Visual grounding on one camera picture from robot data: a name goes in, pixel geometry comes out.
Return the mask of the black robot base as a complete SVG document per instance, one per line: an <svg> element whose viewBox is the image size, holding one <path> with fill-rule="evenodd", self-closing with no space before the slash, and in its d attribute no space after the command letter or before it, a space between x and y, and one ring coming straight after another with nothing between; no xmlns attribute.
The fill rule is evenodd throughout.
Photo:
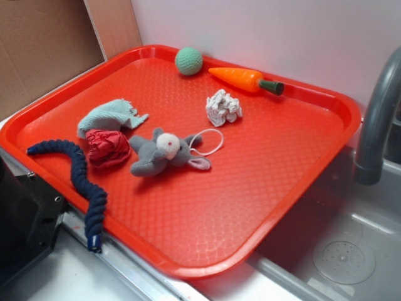
<svg viewBox="0 0 401 301"><path fill-rule="evenodd" d="M1 160L1 288L55 247L65 198L39 176L15 176Z"/></svg>

